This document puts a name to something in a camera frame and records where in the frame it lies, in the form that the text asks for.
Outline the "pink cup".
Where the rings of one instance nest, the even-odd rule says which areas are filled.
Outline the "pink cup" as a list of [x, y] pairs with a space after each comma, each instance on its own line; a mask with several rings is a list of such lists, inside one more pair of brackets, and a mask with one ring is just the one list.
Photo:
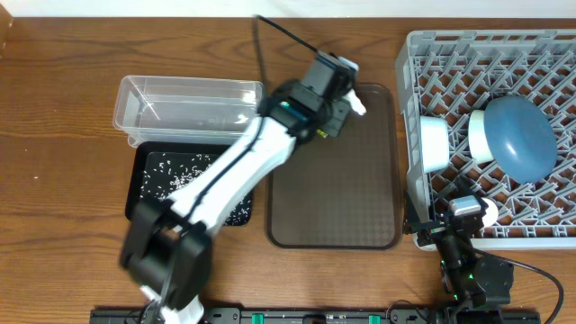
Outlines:
[[485, 215], [482, 217], [483, 227], [492, 226], [499, 217], [499, 209], [496, 203], [489, 198], [482, 198], [482, 200], [487, 204], [485, 209]]

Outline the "blue plate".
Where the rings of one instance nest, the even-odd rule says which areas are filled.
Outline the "blue plate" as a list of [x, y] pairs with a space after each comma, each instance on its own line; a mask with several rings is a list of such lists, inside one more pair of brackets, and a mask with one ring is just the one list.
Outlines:
[[536, 183], [553, 171], [556, 138], [534, 103], [523, 96], [502, 96], [487, 104], [483, 120], [490, 153], [516, 183]]

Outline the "mint green bowl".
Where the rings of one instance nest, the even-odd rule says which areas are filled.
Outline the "mint green bowl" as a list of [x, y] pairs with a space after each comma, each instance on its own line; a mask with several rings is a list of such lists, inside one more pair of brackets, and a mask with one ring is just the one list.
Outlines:
[[484, 114], [483, 110], [474, 110], [468, 123], [469, 149], [477, 164], [491, 162], [494, 159], [484, 129]]

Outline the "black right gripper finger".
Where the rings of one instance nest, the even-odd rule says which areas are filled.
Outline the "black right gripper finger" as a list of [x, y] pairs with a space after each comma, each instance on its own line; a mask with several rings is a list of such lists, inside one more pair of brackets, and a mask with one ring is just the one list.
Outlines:
[[404, 218], [402, 223], [403, 234], [418, 233], [422, 229], [422, 222], [416, 211], [415, 205], [410, 198], [410, 194], [404, 194]]
[[469, 179], [462, 175], [456, 178], [456, 188], [459, 198], [471, 196], [475, 200], [479, 199], [479, 196], [472, 190], [471, 183]]

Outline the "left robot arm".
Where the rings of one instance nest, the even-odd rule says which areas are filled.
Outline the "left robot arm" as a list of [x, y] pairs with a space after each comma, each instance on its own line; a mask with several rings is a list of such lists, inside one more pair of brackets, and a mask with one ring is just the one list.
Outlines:
[[319, 51], [302, 80], [263, 98], [243, 135], [189, 184], [135, 206], [120, 266], [148, 296], [141, 323], [197, 323], [199, 294], [212, 270], [212, 242], [230, 212], [294, 149], [318, 132], [336, 137], [351, 111], [359, 66]]

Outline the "white tissue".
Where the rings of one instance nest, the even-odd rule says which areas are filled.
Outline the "white tissue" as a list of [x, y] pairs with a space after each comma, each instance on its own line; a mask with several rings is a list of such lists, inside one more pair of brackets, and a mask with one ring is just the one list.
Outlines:
[[354, 89], [351, 89], [346, 94], [346, 99], [349, 101], [351, 109], [358, 115], [364, 116], [366, 114], [366, 108], [359, 99]]

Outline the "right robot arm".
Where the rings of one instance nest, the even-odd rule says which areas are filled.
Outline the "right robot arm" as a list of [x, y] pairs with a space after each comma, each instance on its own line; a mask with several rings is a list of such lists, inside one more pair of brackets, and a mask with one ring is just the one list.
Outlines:
[[406, 193], [403, 232], [414, 234], [420, 245], [436, 247], [445, 289], [458, 301], [458, 310], [489, 310], [509, 304], [514, 266], [481, 255], [472, 243], [472, 235], [488, 223], [490, 205], [462, 178], [456, 180], [456, 188], [457, 196], [448, 211], [427, 222], [420, 220], [415, 203]]

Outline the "light blue rice bowl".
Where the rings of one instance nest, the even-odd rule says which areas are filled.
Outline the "light blue rice bowl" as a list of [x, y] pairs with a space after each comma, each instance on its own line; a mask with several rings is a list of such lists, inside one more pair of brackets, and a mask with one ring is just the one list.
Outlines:
[[448, 166], [449, 139], [446, 120], [420, 117], [420, 148], [424, 173], [431, 173]]

